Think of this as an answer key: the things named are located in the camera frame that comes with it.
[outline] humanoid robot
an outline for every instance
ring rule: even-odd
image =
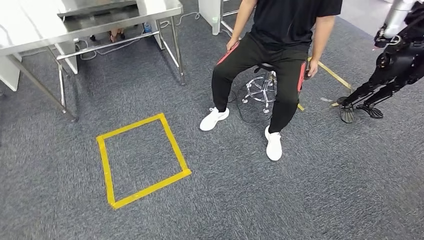
[[[403,22],[406,27],[398,32]],[[337,100],[345,123],[353,123],[354,106],[362,100],[356,109],[367,112],[373,119],[382,119],[383,113],[375,105],[424,77],[423,1],[394,0],[374,42],[377,48],[385,47],[376,60],[374,73],[351,95]]]

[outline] yellow tape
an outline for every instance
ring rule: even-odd
[[[141,120],[141,121],[135,122],[133,124],[130,124],[130,125],[127,125],[127,126],[123,126],[123,127],[118,128],[116,130],[110,131],[110,132],[105,133],[105,134],[103,134],[101,136],[103,137],[103,139],[107,139],[107,138],[113,137],[115,135],[121,134],[123,132],[126,132],[128,130],[131,130],[131,129],[135,129],[137,127],[140,127],[141,125],[151,123],[151,122],[153,122],[155,120],[158,120],[160,117],[161,117],[160,114],[155,115],[155,116],[151,116],[151,117],[146,118],[144,120]]]
[[[153,121],[160,120],[162,123],[163,129],[165,130],[166,136],[168,137],[169,142],[171,143],[172,149],[176,155],[176,158],[178,160],[179,165],[181,166],[182,171],[168,177],[165,180],[162,180],[158,183],[155,183],[139,192],[136,192],[130,196],[124,197],[123,199],[119,201],[115,201],[115,195],[114,195],[114,186],[112,182],[112,174],[111,174],[111,167],[109,165],[108,160],[108,153],[106,151],[106,144],[105,139],[110,138],[112,136],[121,134],[123,132],[126,132],[128,130],[140,127],[144,124],[151,123]],[[155,116],[146,118],[144,120],[135,122],[133,124],[121,127],[119,129],[113,130],[111,132],[105,133],[103,135],[100,135],[96,137],[96,140],[98,142],[98,147],[100,150],[100,157],[101,157],[101,164],[103,165],[103,173],[104,173],[104,182],[106,185],[106,195],[107,195],[107,202],[114,208],[118,209],[121,208],[129,203],[134,202],[135,200],[138,200],[146,195],[149,195],[153,193],[154,191],[161,189],[163,187],[166,187],[167,185],[170,185],[172,183],[175,183],[176,181],[190,175],[192,171],[187,167],[186,161],[184,160],[183,154],[181,153],[180,147],[178,147],[177,141],[175,140],[174,135],[171,132],[171,128],[168,125],[168,121],[165,118],[165,115],[163,113],[157,114]]]
[[[300,104],[297,105],[297,108],[299,108],[299,110],[302,111],[302,112],[305,110],[304,107]]]
[[[100,149],[101,164],[103,165],[104,183],[106,185],[107,202],[110,205],[115,204],[114,184],[112,182],[111,167],[109,166],[108,153],[106,152],[105,140],[102,136],[97,138],[98,148]]]
[[[352,85],[350,85],[347,81],[343,80],[343,78],[341,78],[339,75],[337,75],[335,72],[333,72],[330,68],[328,68],[327,66],[325,66],[322,62],[318,62],[318,65],[323,68],[324,70],[326,70],[333,78],[335,78],[337,81],[339,81],[341,84],[343,84],[346,88],[348,88],[349,90],[352,90]]]
[[[139,192],[136,192],[136,193],[134,193],[134,194],[132,194],[130,196],[124,197],[123,199],[115,202],[115,204],[113,204],[112,207],[114,209],[121,208],[121,207],[123,207],[123,206],[125,206],[127,204],[130,204],[130,203],[134,202],[135,200],[138,200],[138,199],[140,199],[142,197],[145,197],[145,196],[153,193],[154,191],[156,191],[158,189],[161,189],[161,188],[166,187],[166,186],[168,186],[168,185],[170,185],[172,183],[175,183],[176,181],[178,181],[178,180],[180,180],[180,179],[182,179],[182,178],[190,175],[191,173],[192,172],[190,171],[190,169],[185,169],[184,171],[181,171],[181,172],[179,172],[179,173],[177,173],[177,174],[175,174],[175,175],[173,175],[171,177],[168,177],[165,180],[162,180],[162,181],[160,181],[158,183],[155,183],[155,184],[153,184],[153,185],[151,185],[149,187],[146,187],[145,189],[143,189],[143,190],[141,190]]]
[[[181,153],[180,147],[178,147],[177,141],[175,140],[174,135],[171,132],[171,128],[168,125],[167,119],[165,118],[164,114],[162,113],[160,116],[160,122],[162,123],[163,129],[165,130],[166,136],[169,139],[169,142],[172,145],[173,152],[176,155],[176,159],[179,162],[179,165],[181,166],[181,169],[184,171],[188,169],[186,161],[184,160],[183,154]]]

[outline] hand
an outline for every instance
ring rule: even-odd
[[[311,59],[309,61],[309,72],[307,73],[308,78],[312,78],[318,72],[318,60]]]
[[[231,40],[226,44],[226,51],[229,52],[238,42],[238,38],[231,38]]]

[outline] shoe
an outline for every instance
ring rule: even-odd
[[[200,123],[200,130],[210,131],[215,128],[219,121],[226,119],[230,115],[230,110],[227,108],[225,112],[219,112],[216,107],[210,108],[210,113]]]
[[[281,135],[279,132],[270,133],[270,126],[265,128],[265,138],[268,140],[268,145],[266,146],[266,155],[272,161],[280,160],[283,155],[283,149],[281,147]]]

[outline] red stripe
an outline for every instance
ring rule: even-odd
[[[306,62],[302,63],[300,67],[300,76],[299,76],[299,82],[297,82],[297,91],[300,92],[302,89],[302,84],[305,79],[305,70],[306,70]]]
[[[222,58],[216,65],[222,63],[233,51],[239,46],[240,42],[238,41]]]

